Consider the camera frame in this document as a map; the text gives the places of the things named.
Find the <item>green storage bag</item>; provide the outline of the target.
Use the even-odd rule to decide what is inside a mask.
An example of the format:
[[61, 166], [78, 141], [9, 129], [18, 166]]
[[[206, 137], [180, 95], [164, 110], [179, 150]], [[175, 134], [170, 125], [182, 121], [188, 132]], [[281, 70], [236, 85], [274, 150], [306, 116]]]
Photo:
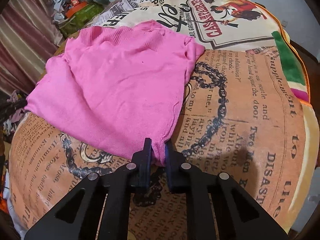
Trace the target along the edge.
[[88, 3], [75, 12], [65, 23], [59, 26], [64, 38], [82, 29], [93, 17], [103, 11], [103, 6], [97, 3]]

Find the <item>newspaper print blanket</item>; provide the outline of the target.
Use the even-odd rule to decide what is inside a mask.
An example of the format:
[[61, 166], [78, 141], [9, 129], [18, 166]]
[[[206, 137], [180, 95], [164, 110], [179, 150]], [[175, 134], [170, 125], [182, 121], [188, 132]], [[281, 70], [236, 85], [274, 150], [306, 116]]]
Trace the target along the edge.
[[[306, 67], [286, 31], [250, 0], [116, 0], [85, 28], [150, 20], [204, 46], [168, 141], [203, 172], [228, 173], [288, 234], [308, 194], [319, 126]], [[5, 178], [19, 239], [87, 175], [131, 160], [75, 139], [25, 107]], [[150, 186], [131, 194], [127, 239], [188, 239], [186, 196], [170, 192], [153, 150]]]

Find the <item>pink knit cardigan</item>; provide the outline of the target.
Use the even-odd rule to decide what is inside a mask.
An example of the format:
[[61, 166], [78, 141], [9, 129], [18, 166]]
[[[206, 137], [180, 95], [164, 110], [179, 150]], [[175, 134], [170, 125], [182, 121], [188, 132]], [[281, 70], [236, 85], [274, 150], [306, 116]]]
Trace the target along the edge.
[[62, 132], [131, 159], [146, 138], [165, 163], [184, 88], [204, 46], [150, 20], [132, 28], [93, 26], [67, 40], [27, 97], [27, 110]]

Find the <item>striped brown curtain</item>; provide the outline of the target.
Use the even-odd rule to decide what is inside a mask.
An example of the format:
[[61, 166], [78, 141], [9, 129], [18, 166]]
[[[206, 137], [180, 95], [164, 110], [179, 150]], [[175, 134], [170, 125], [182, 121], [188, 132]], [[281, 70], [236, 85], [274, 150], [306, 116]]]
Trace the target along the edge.
[[53, 0], [9, 0], [1, 11], [1, 92], [30, 93], [64, 41]]

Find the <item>orange box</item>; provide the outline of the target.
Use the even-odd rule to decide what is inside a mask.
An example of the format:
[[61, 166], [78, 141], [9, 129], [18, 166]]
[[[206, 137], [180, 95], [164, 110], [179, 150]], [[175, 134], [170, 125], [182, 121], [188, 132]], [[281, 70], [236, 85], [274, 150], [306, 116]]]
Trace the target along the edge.
[[67, 12], [66, 12], [66, 17], [67, 18], [71, 18], [76, 12], [78, 12], [79, 10], [81, 10], [82, 8], [84, 8], [86, 5], [88, 5], [87, 2], [81, 2], [79, 4], [77, 4], [74, 7], [71, 7]]

